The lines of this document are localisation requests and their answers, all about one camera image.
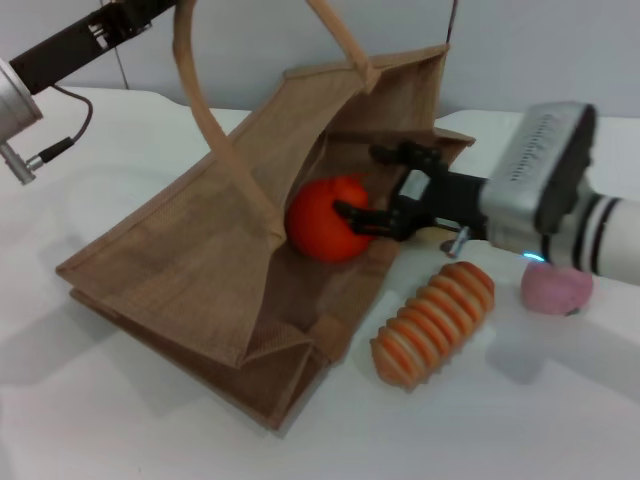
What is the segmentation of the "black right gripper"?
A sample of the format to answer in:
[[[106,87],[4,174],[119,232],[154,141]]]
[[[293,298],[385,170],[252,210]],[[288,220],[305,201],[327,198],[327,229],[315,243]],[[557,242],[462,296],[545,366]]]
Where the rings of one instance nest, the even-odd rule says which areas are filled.
[[[413,141],[402,141],[394,148],[374,144],[368,152],[382,165],[401,165],[413,170],[405,173],[394,187],[393,210],[365,209],[341,200],[333,202],[334,211],[354,234],[406,241],[418,230],[444,220],[468,227],[471,236],[486,235],[487,217],[479,206],[485,178],[446,172],[449,166],[441,149]]]

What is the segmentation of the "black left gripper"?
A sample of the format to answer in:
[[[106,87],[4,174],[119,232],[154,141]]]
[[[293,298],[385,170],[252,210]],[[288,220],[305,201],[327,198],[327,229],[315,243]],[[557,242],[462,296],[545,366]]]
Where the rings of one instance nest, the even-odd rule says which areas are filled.
[[[175,6],[176,0],[105,1],[99,12],[40,42],[12,59],[9,65],[27,90],[38,94],[108,49],[145,32],[152,20]]]

